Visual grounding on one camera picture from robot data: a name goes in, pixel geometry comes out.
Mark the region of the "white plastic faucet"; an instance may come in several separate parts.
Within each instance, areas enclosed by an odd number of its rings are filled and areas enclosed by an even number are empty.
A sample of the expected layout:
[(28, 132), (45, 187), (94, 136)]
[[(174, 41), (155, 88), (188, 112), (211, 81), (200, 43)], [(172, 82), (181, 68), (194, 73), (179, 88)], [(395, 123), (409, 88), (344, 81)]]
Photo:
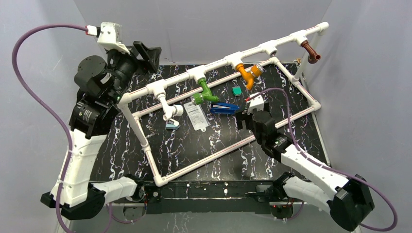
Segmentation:
[(160, 104), (162, 106), (164, 112), (164, 121), (168, 121), (173, 117), (180, 117), (184, 113), (184, 107), (182, 105), (168, 105), (165, 93), (158, 94), (156, 98), (160, 101)]

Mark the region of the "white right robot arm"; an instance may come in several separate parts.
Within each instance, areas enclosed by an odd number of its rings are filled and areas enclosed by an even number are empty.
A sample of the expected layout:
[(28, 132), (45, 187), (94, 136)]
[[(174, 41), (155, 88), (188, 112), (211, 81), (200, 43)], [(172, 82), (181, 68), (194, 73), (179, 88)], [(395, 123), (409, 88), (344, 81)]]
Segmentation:
[(304, 181), (285, 172), (273, 181), (274, 196), (280, 201), (297, 198), (329, 213), (341, 228), (355, 230), (374, 210), (375, 204), (364, 178), (348, 178), (296, 147), (291, 137), (274, 126), (268, 111), (235, 114), (237, 128), (250, 130), (265, 154), (306, 177)]

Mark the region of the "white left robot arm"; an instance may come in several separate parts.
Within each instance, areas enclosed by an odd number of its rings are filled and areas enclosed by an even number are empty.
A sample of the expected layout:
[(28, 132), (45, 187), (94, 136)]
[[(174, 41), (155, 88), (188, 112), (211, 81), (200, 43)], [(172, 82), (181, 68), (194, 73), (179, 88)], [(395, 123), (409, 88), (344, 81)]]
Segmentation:
[(91, 219), (113, 201), (139, 202), (145, 196), (143, 181), (131, 174), (104, 183), (90, 181), (99, 150), (119, 114), (117, 104), (133, 76), (155, 73), (159, 67), (161, 47), (134, 41), (128, 50), (108, 49), (106, 59), (89, 56), (79, 63), (74, 76), (79, 90), (69, 120), (71, 148), (61, 170), (64, 179), (41, 196), (43, 204), (60, 208), (69, 220)]

